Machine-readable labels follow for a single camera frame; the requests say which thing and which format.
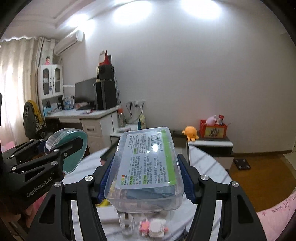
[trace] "orange octopus plush toy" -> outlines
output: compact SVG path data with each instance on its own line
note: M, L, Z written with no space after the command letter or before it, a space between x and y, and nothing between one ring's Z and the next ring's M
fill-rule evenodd
M197 130L193 126L187 126L182 133L187 136L188 141L198 140Z

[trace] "beige curtain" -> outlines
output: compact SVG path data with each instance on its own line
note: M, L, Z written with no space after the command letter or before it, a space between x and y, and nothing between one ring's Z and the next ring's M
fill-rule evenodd
M0 43L0 92L3 95L0 127L1 144L14 141L17 145L28 138L23 127L25 102L37 97L39 58L36 57L41 40L20 39Z

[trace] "red box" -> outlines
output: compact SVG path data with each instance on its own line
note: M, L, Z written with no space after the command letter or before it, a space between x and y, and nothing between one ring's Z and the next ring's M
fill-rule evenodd
M202 138L223 139L226 137L227 125L208 126L207 120L200 120L200 135Z

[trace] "brand logo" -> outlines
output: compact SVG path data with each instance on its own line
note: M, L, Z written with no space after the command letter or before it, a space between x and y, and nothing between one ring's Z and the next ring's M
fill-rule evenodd
M37 187L35 187L30 193L27 193L27 197L31 197L33 194L35 194L38 190L40 190L41 188L43 188L44 186L46 186L48 183L50 183L52 181L52 178L48 178L47 181L44 181L43 183L41 183L40 185L38 185Z

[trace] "green stripe on label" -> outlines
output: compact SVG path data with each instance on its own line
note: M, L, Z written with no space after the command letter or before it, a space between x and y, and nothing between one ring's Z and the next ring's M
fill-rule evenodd
M168 137L166 135L165 130L161 130L161 134L163 137L163 147L165 151L165 159L166 159L167 170L168 170L168 180L170 182L170 185L175 185L176 184L175 170L174 170L172 155L170 151L170 146L168 144Z

